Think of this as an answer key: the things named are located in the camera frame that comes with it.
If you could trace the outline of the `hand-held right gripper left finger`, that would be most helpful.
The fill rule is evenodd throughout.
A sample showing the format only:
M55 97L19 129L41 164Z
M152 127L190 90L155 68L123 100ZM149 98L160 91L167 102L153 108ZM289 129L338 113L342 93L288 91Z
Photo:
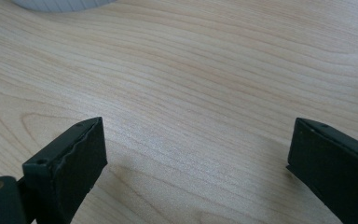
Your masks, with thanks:
M38 224L69 224L107 164L101 117L86 119L22 165Z

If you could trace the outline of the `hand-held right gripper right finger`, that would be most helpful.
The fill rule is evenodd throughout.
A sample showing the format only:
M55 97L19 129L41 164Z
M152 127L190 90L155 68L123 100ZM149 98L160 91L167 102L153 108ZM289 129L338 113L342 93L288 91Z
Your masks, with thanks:
M298 118L287 169L343 224L358 224L358 141L318 121Z

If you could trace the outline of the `white wavy-edged stand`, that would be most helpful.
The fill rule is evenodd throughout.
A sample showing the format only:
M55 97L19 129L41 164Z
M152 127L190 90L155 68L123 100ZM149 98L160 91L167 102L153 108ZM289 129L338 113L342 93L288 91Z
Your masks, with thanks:
M74 12L101 7L116 0L11 0L16 5L42 12Z

